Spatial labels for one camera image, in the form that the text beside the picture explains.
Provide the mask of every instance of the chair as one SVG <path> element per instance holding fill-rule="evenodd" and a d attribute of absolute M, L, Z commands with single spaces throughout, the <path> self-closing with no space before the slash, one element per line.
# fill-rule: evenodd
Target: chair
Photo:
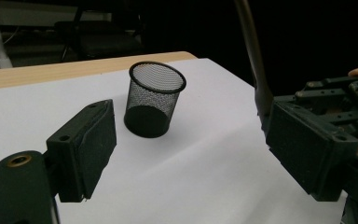
<path fill-rule="evenodd" d="M 86 11 L 111 13 L 112 20 L 82 21 Z M 129 25 L 131 29 L 138 29 L 140 21 L 136 12 L 126 8 L 122 0 L 78 1 L 73 21 L 57 21 L 54 24 L 64 41 L 61 62 L 64 62 L 69 48 L 80 61 L 142 54 L 143 45 L 125 30 Z"/>

